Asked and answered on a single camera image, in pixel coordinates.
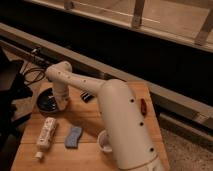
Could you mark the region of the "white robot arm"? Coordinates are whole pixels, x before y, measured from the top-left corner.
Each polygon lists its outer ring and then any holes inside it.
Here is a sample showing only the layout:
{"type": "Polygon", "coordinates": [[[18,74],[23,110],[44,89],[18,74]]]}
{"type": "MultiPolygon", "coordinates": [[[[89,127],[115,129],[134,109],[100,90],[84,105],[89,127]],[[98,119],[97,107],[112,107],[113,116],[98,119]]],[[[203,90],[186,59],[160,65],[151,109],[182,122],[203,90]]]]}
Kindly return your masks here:
{"type": "Polygon", "coordinates": [[[60,110],[65,109],[69,99],[69,85],[97,97],[108,140],[120,171],[166,171],[136,97],[126,82],[75,74],[67,61],[49,66],[45,75],[53,83],[53,95],[60,110]]]}

